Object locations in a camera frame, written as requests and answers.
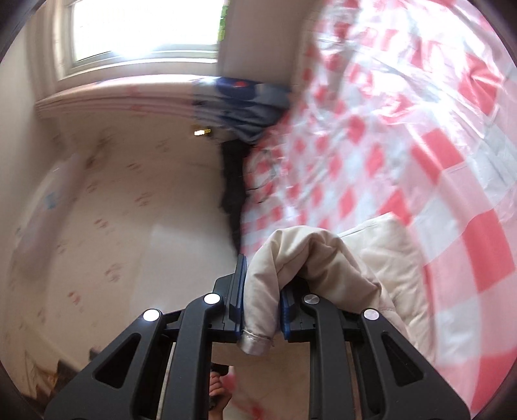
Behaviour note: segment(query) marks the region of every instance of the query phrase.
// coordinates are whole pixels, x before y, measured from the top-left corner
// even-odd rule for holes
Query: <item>person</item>
[[[223,420],[223,410],[232,399],[232,394],[221,382],[221,375],[217,372],[210,372],[210,397],[217,397],[217,405],[208,412],[208,420]]]

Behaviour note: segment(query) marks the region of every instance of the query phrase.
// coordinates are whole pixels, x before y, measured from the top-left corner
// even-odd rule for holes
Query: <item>window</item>
[[[67,73],[137,60],[213,65],[224,34],[226,3],[72,0],[63,15]]]

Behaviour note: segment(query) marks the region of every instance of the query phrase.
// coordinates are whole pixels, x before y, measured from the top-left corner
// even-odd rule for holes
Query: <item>checkered blanket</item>
[[[420,245],[435,367],[472,415],[517,356],[517,69],[467,0],[330,0],[299,97],[247,165],[243,244],[395,213]]]

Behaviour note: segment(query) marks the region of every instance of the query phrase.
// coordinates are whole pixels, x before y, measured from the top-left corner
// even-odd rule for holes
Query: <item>blue cloth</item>
[[[268,83],[204,77],[194,83],[194,113],[201,123],[228,129],[255,144],[289,108],[289,92]]]

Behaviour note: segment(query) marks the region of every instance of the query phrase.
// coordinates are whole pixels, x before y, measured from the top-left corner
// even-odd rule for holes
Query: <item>jacket cuff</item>
[[[260,356],[269,351],[272,343],[273,340],[270,338],[259,337],[246,330],[243,330],[238,346],[246,354]]]

